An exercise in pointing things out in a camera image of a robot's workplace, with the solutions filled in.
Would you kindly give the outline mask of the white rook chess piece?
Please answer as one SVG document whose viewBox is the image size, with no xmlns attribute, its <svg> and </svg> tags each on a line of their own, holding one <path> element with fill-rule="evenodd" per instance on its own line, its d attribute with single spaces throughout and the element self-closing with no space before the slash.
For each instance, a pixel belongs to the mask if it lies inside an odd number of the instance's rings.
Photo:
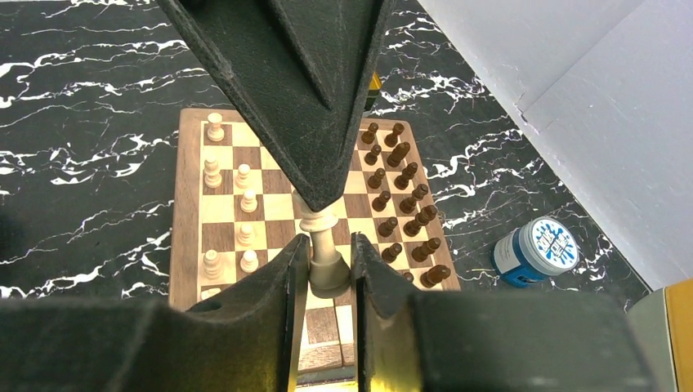
<svg viewBox="0 0 693 392">
<path fill-rule="evenodd" d="M 207 138 L 212 142 L 222 141 L 225 137 L 225 131 L 222 127 L 223 117 L 220 113 L 210 113 L 207 117 L 208 129 L 206 131 Z"/>
</svg>

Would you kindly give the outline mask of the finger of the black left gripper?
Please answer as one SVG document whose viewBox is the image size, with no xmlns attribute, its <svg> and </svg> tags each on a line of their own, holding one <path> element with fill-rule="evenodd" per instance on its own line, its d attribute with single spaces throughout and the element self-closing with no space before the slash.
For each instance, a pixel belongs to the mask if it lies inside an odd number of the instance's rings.
<svg viewBox="0 0 693 392">
<path fill-rule="evenodd" d="M 162 1 L 313 211 L 336 198 L 333 1 Z"/>
<path fill-rule="evenodd" d="M 313 212 L 343 194 L 392 1 L 273 1 L 283 54 L 270 129 L 279 164 Z"/>
</svg>

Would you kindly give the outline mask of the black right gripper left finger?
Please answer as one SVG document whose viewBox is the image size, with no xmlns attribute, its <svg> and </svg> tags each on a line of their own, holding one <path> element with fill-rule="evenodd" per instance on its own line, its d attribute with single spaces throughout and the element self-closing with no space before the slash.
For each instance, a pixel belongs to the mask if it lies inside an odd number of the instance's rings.
<svg viewBox="0 0 693 392">
<path fill-rule="evenodd" d="M 4 391 L 292 391 L 309 240 L 186 311 L 157 300 L 1 303 Z"/>
</svg>

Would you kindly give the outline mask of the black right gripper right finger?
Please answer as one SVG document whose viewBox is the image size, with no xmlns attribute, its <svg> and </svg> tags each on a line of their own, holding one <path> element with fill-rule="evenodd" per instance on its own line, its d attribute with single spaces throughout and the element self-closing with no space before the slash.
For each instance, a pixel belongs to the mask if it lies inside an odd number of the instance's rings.
<svg viewBox="0 0 693 392">
<path fill-rule="evenodd" d="M 361 391 L 652 391 L 624 312 L 582 292 L 424 291 L 351 236 Z"/>
</svg>

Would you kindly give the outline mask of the white queen chess piece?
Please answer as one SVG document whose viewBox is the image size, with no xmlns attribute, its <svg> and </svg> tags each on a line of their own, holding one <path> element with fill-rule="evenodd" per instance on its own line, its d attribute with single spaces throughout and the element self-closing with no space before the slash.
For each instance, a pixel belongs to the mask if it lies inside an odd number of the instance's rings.
<svg viewBox="0 0 693 392">
<path fill-rule="evenodd" d="M 329 299 L 342 295 L 350 286 L 350 268 L 337 250 L 332 228 L 337 217 L 328 209 L 302 212 L 299 224 L 310 234 L 313 256 L 310 261 L 309 283 L 319 298 Z"/>
</svg>

